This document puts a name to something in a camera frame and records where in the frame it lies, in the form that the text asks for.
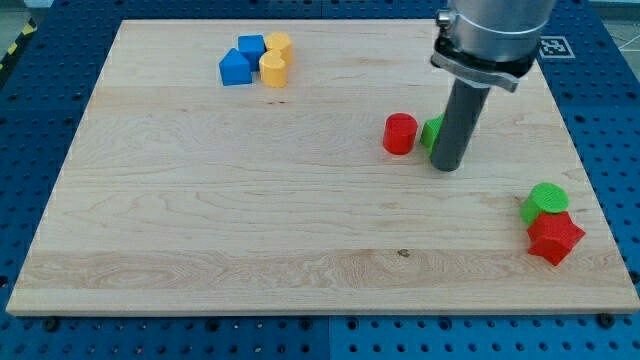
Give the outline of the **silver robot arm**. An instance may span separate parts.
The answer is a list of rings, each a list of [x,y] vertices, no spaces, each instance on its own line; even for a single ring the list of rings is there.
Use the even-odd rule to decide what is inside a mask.
[[[449,0],[432,64],[472,87],[513,93],[535,60],[554,0]]]

